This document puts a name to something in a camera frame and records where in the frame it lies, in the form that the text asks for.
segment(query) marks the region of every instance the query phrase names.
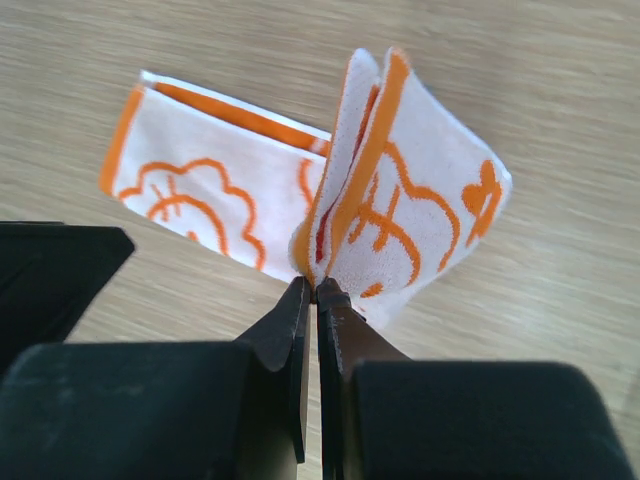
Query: orange border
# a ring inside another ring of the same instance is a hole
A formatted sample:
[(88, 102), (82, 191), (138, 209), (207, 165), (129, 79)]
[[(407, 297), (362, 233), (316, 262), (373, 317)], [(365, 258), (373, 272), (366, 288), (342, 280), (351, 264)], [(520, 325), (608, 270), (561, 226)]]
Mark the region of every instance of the orange border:
[(202, 113), (215, 117), (236, 127), (250, 130), (259, 135), (277, 140), (292, 147), (313, 152), (312, 147), (318, 139), (310, 133), (283, 125), (262, 115), (245, 110), (242, 107), (230, 105), (217, 98), (207, 97), (200, 93), (177, 87), (168, 83), (157, 83), (154, 87), (157, 92), (170, 97), (177, 102), (188, 105)]
[(120, 121), (116, 128), (116, 133), (111, 141), (111, 146), (104, 159), (102, 171), (100, 172), (100, 178), (98, 185), (107, 195), (113, 196), (113, 184), (118, 173), (118, 167), (120, 166), (120, 158), (122, 155), (122, 149), (124, 143), (129, 135), (129, 129), (133, 116), (138, 111), (138, 107), (144, 98), (144, 88), (141, 85), (136, 85), (129, 95), (129, 99), (125, 104), (122, 115), (120, 115)]

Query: white towel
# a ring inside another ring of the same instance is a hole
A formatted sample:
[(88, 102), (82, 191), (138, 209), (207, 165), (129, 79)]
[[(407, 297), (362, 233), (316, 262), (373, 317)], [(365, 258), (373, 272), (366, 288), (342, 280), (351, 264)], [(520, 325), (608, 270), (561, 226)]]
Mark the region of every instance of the white towel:
[(403, 52), (389, 50), (377, 76), (369, 53), (356, 51), (323, 180), (290, 250), (312, 283), (335, 278), (381, 326), (471, 253), (512, 183)]
[(101, 189), (214, 252), (290, 281), (291, 233), (322, 175), (329, 134), (179, 80), (143, 72)]
[(382, 78), (368, 52), (354, 53), (330, 141), (326, 132), (144, 72), (100, 186), (136, 213), (275, 278), (301, 272), (317, 285), (330, 275), (382, 327), (473, 250), (508, 199), (511, 176), (397, 49)]

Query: wooden surface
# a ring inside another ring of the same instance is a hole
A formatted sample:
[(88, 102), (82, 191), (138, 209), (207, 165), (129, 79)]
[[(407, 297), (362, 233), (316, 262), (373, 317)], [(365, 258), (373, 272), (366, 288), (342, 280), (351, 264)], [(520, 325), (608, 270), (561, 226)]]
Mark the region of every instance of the wooden surface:
[[(284, 285), (98, 191), (138, 70), (329, 128), (351, 50), (404, 47), (515, 193), (475, 254), (385, 335), (413, 357), (581, 367), (637, 468), (639, 21), (637, 0), (0, 0), (0, 218), (119, 225), (137, 243), (73, 340), (232, 339)], [(309, 479), (315, 363), (311, 384)]]

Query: orange trim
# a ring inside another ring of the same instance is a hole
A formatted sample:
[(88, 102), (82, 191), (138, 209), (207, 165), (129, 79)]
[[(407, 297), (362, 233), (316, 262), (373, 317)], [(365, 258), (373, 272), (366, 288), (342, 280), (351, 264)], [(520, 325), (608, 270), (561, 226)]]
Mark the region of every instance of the orange trim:
[[(186, 203), (188, 205), (192, 205), (198, 208), (207, 217), (209, 217), (211, 224), (215, 227), (216, 233), (218, 234), (218, 243), (220, 245), (220, 253), (228, 256), (229, 246), (227, 244), (227, 237), (224, 231), (224, 224), (222, 223), (220, 218), (218, 218), (218, 216), (216, 215), (216, 212), (205, 202), (196, 200), (192, 196), (184, 195), (184, 194), (176, 195), (170, 198), (163, 198), (158, 203), (156, 203), (153, 207), (151, 207), (151, 209), (147, 212), (147, 218), (153, 221), (153, 217), (155, 217), (158, 212), (166, 212), (170, 206), (178, 205), (180, 203)], [(194, 236), (195, 236), (195, 233), (193, 232), (187, 233), (187, 236), (193, 240), (193, 237), (190, 236), (189, 233), (192, 233)]]
[(154, 86), (154, 90), (231, 125), (250, 130), (307, 152), (312, 152), (315, 142), (321, 140), (314, 135), (283, 125), (260, 114), (175, 85), (157, 83)]
[(364, 192), (380, 161), (400, 105), (404, 83), (409, 77), (409, 63), (401, 51), (393, 50), (389, 62), (389, 69), (379, 95), (378, 108), (374, 113), (371, 131), (351, 175), (351, 183), (347, 187), (333, 218), (331, 258), (326, 270), (327, 275), (331, 274), (338, 249), (344, 241), (351, 222), (356, 217)]
[(405, 232), (397, 223), (393, 223), (389, 217), (372, 210), (371, 207), (366, 204), (361, 206), (358, 215), (360, 216), (360, 225), (364, 225), (366, 222), (369, 222), (380, 229), (380, 235), (384, 232), (387, 236), (391, 235), (400, 242), (402, 248), (407, 252), (409, 260), (411, 260), (411, 277), (409, 278), (406, 286), (408, 287), (415, 282), (420, 274), (422, 257), (420, 256), (420, 250), (418, 250), (418, 247), (416, 247), (416, 244), (407, 232)]
[(165, 162), (147, 163), (138, 171), (138, 180), (137, 180), (136, 186), (122, 190), (118, 195), (118, 200), (124, 201), (131, 195), (140, 195), (142, 193), (144, 177), (149, 172), (152, 172), (154, 170), (166, 170), (175, 175), (184, 175), (190, 170), (194, 168), (202, 167), (202, 166), (207, 166), (207, 167), (216, 169), (220, 174), (220, 178), (222, 179), (222, 187), (223, 187), (224, 193), (239, 197), (242, 200), (244, 200), (244, 202), (247, 204), (247, 207), (249, 209), (249, 221), (247, 222), (247, 224), (242, 230), (242, 238), (255, 247), (256, 251), (258, 252), (258, 259), (256, 260), (255, 268), (257, 270), (262, 270), (262, 268), (264, 267), (264, 263), (266, 261), (266, 255), (267, 255), (266, 249), (260, 240), (258, 240), (256, 237), (251, 235), (251, 231), (253, 230), (253, 227), (255, 226), (255, 223), (256, 223), (255, 202), (247, 191), (231, 185), (231, 179), (229, 178), (229, 174), (227, 173), (227, 170), (224, 168), (224, 165), (220, 162), (217, 162), (210, 158), (201, 158), (199, 160), (193, 160), (187, 163), (186, 165), (184, 165), (183, 167), (176, 167), (175, 165), (171, 165), (170, 163), (165, 163)]
[(353, 232), (349, 235), (347, 241), (349, 244), (355, 243), (360, 235), (362, 235), (362, 231), (364, 227), (367, 225), (367, 220), (364, 215), (365, 208), (369, 211), (373, 211), (373, 200), (375, 199), (376, 192), (378, 191), (378, 173), (376, 172), (373, 175), (373, 185), (371, 185), (371, 189), (369, 190), (369, 195), (367, 196), (367, 201), (360, 206), (358, 209), (358, 219), (359, 222), (356, 225), (356, 228), (353, 229)]
[(111, 146), (104, 160), (102, 171), (100, 172), (100, 179), (98, 185), (107, 195), (113, 195), (113, 184), (116, 180), (118, 173), (118, 167), (120, 166), (120, 156), (124, 143), (127, 140), (129, 134), (129, 128), (131, 127), (131, 121), (133, 116), (138, 111), (140, 102), (144, 97), (144, 89), (141, 86), (136, 86), (129, 95), (129, 99), (124, 106), (124, 110), (120, 115), (120, 121), (116, 128), (116, 132), (111, 141)]
[(369, 298), (369, 297), (373, 297), (375, 295), (378, 295), (380, 292), (382, 292), (382, 288), (383, 287), (382, 287), (382, 284), (380, 282), (374, 283), (369, 288), (367, 288), (364, 292), (362, 292), (360, 297), (361, 298)]
[[(155, 184), (151, 185), (151, 190), (153, 190), (153, 193), (155, 193), (156, 197), (158, 197), (158, 201), (161, 202), (162, 200), (164, 200), (164, 197), (162, 196), (162, 192)], [(169, 210), (167, 210), (166, 208), (162, 210), (162, 221), (163, 222), (169, 221)]]
[(453, 255), (453, 251), (458, 244), (458, 240), (460, 239), (460, 220), (458, 216), (453, 211), (451, 206), (447, 203), (447, 201), (429, 187), (414, 185), (411, 182), (411, 178), (409, 177), (409, 171), (407, 169), (407, 165), (398, 150), (398, 147), (393, 142), (388, 142), (387, 147), (385, 149), (385, 153), (391, 157), (393, 162), (396, 165), (396, 169), (398, 171), (398, 176), (400, 177), (400, 182), (402, 183), (402, 188), (406, 192), (406, 194), (411, 199), (420, 199), (420, 200), (431, 200), (438, 205), (442, 211), (445, 213), (449, 222), (451, 223), (451, 229), (453, 231), (453, 235), (451, 238), (451, 244), (449, 245), (449, 250), (444, 254), (442, 259), (440, 260), (440, 265), (438, 266), (438, 272), (442, 271), (449, 262), (451, 255)]
[(298, 186), (300, 190), (302, 190), (302, 195), (304, 195), (304, 200), (307, 202), (307, 213), (309, 213), (309, 209), (313, 204), (313, 193), (311, 193), (311, 189), (309, 188), (309, 183), (307, 182), (307, 171), (311, 166), (312, 162), (308, 158), (304, 158), (300, 162), (300, 168), (298, 170)]

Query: orange cartoon drawing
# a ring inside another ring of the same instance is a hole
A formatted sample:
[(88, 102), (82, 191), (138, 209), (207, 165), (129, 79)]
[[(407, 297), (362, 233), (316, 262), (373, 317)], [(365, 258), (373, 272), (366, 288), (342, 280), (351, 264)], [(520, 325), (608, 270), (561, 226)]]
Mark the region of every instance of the orange cartoon drawing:
[[(458, 219), (458, 216), (455, 214), (451, 206), (440, 194), (429, 187), (413, 184), (411, 178), (409, 177), (405, 160), (404, 158), (402, 158), (402, 155), (400, 154), (400, 151), (398, 150), (398, 147), (395, 143), (387, 142), (384, 153), (386, 153), (393, 161), (398, 173), (398, 177), (400, 178), (400, 185), (396, 185), (394, 187), (393, 195), (389, 202), (386, 213), (382, 214), (380, 212), (377, 212), (373, 209), (373, 203), (375, 200), (376, 192), (378, 190), (379, 178), (377, 172), (374, 174), (367, 199), (360, 205), (357, 211), (358, 223), (349, 234), (347, 241), (349, 242), (349, 244), (353, 244), (360, 237), (362, 231), (364, 230), (364, 227), (367, 224), (375, 225), (379, 229), (378, 236), (372, 246), (373, 251), (376, 253), (381, 252), (382, 249), (386, 246), (389, 236), (394, 237), (400, 242), (404, 251), (411, 260), (411, 276), (406, 284), (406, 286), (409, 286), (413, 282), (415, 282), (420, 275), (422, 257), (413, 239), (409, 236), (405, 229), (398, 225), (393, 219), (400, 194), (404, 193), (413, 201), (427, 200), (434, 202), (444, 212), (447, 219), (451, 223), (451, 242), (448, 250), (440, 260), (438, 272), (441, 272), (447, 266), (447, 263), (451, 258), (456, 245), (458, 244), (458, 240), (460, 238), (460, 220)], [(367, 288), (362, 293), (361, 297), (372, 297), (378, 295), (383, 290), (384, 286), (378, 282)]]
[(478, 237), (482, 238), (489, 231), (502, 197), (502, 187), (496, 180), (496, 172), (491, 160), (485, 160), (480, 168), (480, 184), (471, 184), (462, 190), (462, 201), (469, 213), (476, 217), (471, 228), (467, 247)]
[[(197, 212), (199, 217), (204, 216), (208, 221), (191, 222), (192, 224), (188, 225), (189, 228), (185, 228), (184, 231), (179, 233), (191, 240), (200, 242), (204, 232), (196, 232), (196, 229), (202, 229), (203, 223), (208, 224), (215, 231), (220, 253), (229, 255), (228, 225), (225, 226), (220, 215), (211, 204), (196, 198), (193, 194), (180, 193), (176, 185), (176, 179), (184, 178), (190, 172), (203, 168), (217, 172), (222, 182), (222, 191), (241, 200), (246, 207), (248, 220), (242, 227), (241, 238), (255, 250), (254, 267), (257, 270), (262, 270), (266, 261), (266, 250), (263, 243), (252, 234), (257, 220), (255, 201), (246, 190), (231, 183), (231, 178), (221, 162), (210, 158), (201, 158), (193, 160), (182, 167), (166, 162), (147, 163), (138, 171), (136, 185), (121, 190), (117, 198), (122, 202), (127, 202), (135, 197), (145, 199), (145, 205), (148, 204), (148, 208), (144, 213), (146, 217), (153, 221), (156, 221), (159, 217), (159, 220), (164, 223), (177, 223), (175, 219), (171, 220), (171, 216), (175, 216), (180, 220), (183, 217), (183, 209), (191, 208), (192, 212)], [(148, 194), (149, 189), (154, 193), (153, 196)]]

